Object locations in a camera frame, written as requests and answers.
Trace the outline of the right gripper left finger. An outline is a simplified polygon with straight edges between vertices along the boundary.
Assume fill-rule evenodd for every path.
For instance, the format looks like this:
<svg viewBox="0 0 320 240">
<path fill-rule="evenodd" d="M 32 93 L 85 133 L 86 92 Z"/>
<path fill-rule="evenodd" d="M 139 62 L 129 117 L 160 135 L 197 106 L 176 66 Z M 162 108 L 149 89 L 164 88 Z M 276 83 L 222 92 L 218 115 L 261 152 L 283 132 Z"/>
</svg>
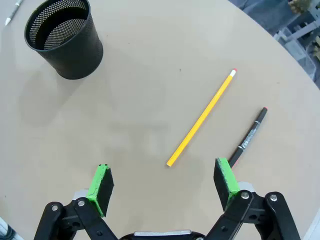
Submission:
<svg viewBox="0 0 320 240">
<path fill-rule="evenodd" d="M 56 201 L 45 206 L 34 239 L 72 240 L 78 231 L 85 230 L 91 240 L 116 240 L 103 220 L 113 187 L 111 168 L 100 164 L 85 196 L 65 206 Z"/>
</svg>

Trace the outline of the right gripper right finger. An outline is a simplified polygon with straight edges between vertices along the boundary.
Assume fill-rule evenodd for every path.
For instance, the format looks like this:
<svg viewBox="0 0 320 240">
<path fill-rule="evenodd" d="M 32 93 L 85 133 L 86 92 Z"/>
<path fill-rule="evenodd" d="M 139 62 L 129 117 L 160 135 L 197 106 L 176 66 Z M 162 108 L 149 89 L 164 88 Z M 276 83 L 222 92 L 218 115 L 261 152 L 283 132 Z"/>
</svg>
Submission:
<svg viewBox="0 0 320 240">
<path fill-rule="evenodd" d="M 298 240 L 300 235 L 285 197 L 264 197 L 240 189 L 226 158 L 216 158 L 213 180 L 223 209 L 206 240 L 233 240 L 243 224 L 253 224 L 262 240 Z"/>
</svg>

